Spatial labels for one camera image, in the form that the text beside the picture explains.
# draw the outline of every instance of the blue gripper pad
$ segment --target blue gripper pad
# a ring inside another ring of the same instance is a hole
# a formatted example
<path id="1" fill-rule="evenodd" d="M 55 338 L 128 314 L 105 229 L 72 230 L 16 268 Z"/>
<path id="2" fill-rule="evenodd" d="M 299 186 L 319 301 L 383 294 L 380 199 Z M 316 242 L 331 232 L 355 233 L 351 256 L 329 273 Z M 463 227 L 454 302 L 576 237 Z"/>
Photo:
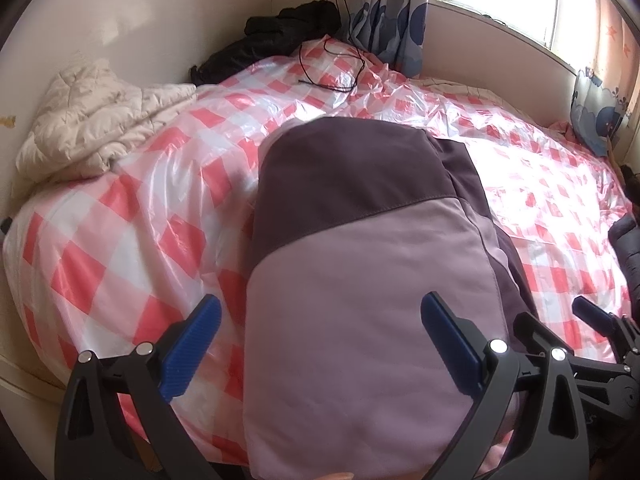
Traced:
<path id="1" fill-rule="evenodd" d="M 433 293 L 422 298 L 420 316 L 458 391 L 473 399 L 480 397 L 482 362 Z"/>
<path id="2" fill-rule="evenodd" d="M 611 314 L 605 312 L 584 296 L 578 296 L 574 299 L 572 311 L 574 316 L 583 320 L 603 337 L 611 337 L 616 330 L 616 323 Z"/>
<path id="3" fill-rule="evenodd" d="M 171 402 L 174 397 L 180 397 L 187 391 L 207 348 L 220 328 L 222 308 L 218 298 L 205 296 L 197 309 L 187 328 L 162 361 L 158 389 L 166 402 Z"/>

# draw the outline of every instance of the red and white checkered sheet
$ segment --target red and white checkered sheet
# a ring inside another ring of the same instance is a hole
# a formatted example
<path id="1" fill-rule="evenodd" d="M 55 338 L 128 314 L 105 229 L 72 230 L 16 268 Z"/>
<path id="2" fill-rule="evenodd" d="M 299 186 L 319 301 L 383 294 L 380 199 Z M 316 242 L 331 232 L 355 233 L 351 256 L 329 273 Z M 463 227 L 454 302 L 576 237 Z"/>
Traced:
<path id="1" fill-rule="evenodd" d="M 359 62 L 303 47 L 315 81 L 348 86 Z M 354 50 L 337 41 L 332 52 Z M 172 407 L 211 461 L 245 463 L 242 371 L 257 145 L 289 118 L 394 121 L 468 146 L 495 218 L 524 263 L 542 320 L 583 356 L 607 343 L 571 314 L 584 294 L 610 312 L 628 293 L 607 241 L 626 212 L 603 160 L 491 99 L 420 88 L 373 56 L 351 94 L 299 83 L 297 56 L 264 60 L 222 85 L 114 167 L 41 192 L 15 218 L 4 262 L 22 321 L 44 363 L 68 379 L 78 351 L 125 354 L 155 341 L 205 293 L 223 300 L 220 331 Z M 132 403 L 127 421 L 142 434 Z"/>

